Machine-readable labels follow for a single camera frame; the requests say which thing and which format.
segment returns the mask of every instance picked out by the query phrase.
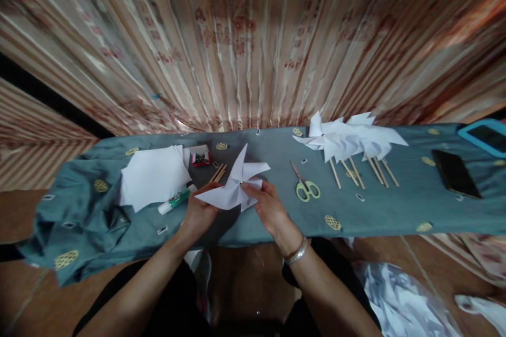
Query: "blue-gray fabric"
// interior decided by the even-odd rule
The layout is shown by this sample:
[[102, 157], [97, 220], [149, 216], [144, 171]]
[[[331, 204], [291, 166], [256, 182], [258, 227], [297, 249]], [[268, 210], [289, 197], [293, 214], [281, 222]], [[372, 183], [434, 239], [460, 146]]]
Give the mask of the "blue-gray fabric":
[[[271, 170], [259, 177], [273, 183], [291, 219], [307, 236], [379, 236], [416, 234], [425, 222], [433, 225], [430, 233], [475, 232], [506, 234], [506, 167], [494, 164], [497, 158], [463, 140], [456, 134], [457, 124], [401, 126], [395, 129], [409, 146], [394, 145], [388, 164], [400, 183], [396, 187], [387, 172], [390, 188], [382, 186], [367, 162], [354, 161], [366, 189], [355, 186], [342, 165], [336, 165], [342, 189], [338, 189], [329, 163], [322, 151], [314, 151], [293, 139], [293, 128], [273, 128], [230, 133], [163, 134], [114, 137], [99, 142], [87, 153], [67, 162], [60, 170], [49, 194], [54, 199], [41, 201], [37, 208], [32, 237], [19, 244], [28, 263], [53, 268], [55, 259], [77, 250], [75, 261], [56, 271], [60, 285], [68, 285], [115, 264], [151, 256], [171, 238], [181, 224], [186, 204], [160, 215], [153, 203], [137, 214], [132, 207], [118, 207], [114, 200], [121, 184], [120, 170], [127, 166], [133, 148], [148, 150], [182, 144], [185, 147], [207, 144], [211, 158], [231, 168], [248, 143], [245, 162], [267, 162]], [[439, 134], [429, 133], [435, 129]], [[217, 150], [217, 143], [226, 150]], [[431, 150], [460, 155], [476, 182], [483, 199], [460, 198], [445, 189], [432, 159]], [[321, 197], [301, 202], [295, 194], [297, 177], [290, 160], [301, 175], [316, 183]], [[206, 184], [215, 168], [192, 167], [189, 172], [197, 187]], [[225, 182], [228, 172], [221, 180]], [[95, 180], [104, 180], [109, 189], [99, 193]], [[360, 194], [365, 201], [357, 198]], [[333, 230], [325, 221], [330, 215], [342, 225]], [[71, 229], [62, 226], [72, 223]], [[161, 234], [157, 231], [167, 226]], [[245, 246], [271, 242], [253, 208], [222, 211], [198, 247], [213, 245]]]

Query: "bangle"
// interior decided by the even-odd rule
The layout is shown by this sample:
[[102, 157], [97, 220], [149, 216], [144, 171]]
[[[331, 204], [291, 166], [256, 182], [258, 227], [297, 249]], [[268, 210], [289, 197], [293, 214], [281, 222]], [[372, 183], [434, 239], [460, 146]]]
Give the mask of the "bangle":
[[285, 263], [291, 266], [299, 259], [301, 259], [304, 253], [306, 252], [306, 247], [307, 247], [307, 238], [304, 236], [304, 238], [302, 239], [302, 244], [300, 244], [300, 247], [290, 258], [285, 259]]

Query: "person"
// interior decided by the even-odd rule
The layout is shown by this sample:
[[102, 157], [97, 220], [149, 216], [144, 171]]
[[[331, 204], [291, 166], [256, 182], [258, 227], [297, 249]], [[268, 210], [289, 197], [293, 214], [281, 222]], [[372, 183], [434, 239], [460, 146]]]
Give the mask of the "person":
[[[183, 258], [219, 212], [195, 195], [217, 187], [220, 184], [209, 183], [190, 196], [177, 233], [149, 260], [123, 269], [99, 295], [74, 335], [155, 335], [167, 329], [175, 329], [176, 334], [212, 334], [197, 307], [196, 279]], [[258, 200], [257, 214], [285, 257], [284, 279], [302, 292], [281, 334], [381, 336], [367, 295], [350, 263], [332, 243], [313, 238], [308, 244], [271, 183], [263, 181], [261, 190], [247, 183], [241, 187]]]

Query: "woman's left hand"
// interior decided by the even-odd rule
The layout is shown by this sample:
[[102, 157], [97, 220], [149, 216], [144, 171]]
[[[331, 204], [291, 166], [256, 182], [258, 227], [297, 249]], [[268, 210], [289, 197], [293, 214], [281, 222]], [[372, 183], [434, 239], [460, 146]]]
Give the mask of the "woman's left hand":
[[215, 182], [208, 183], [198, 191], [193, 192], [188, 199], [186, 217], [179, 232], [191, 244], [194, 244], [207, 232], [207, 229], [209, 229], [219, 212], [218, 208], [195, 198], [195, 195], [218, 187], [221, 187], [221, 184]]

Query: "green glue stick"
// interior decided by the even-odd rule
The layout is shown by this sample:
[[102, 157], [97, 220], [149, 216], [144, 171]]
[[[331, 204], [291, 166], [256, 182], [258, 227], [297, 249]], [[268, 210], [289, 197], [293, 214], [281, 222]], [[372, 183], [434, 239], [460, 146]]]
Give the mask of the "green glue stick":
[[181, 204], [183, 201], [187, 200], [192, 192], [195, 192], [197, 190], [197, 187], [195, 187], [194, 184], [190, 185], [187, 189], [181, 191], [176, 196], [171, 197], [168, 201], [163, 203], [158, 207], [158, 212], [160, 214], [164, 215], [170, 211], [172, 211], [174, 208], [176, 208], [179, 204]]

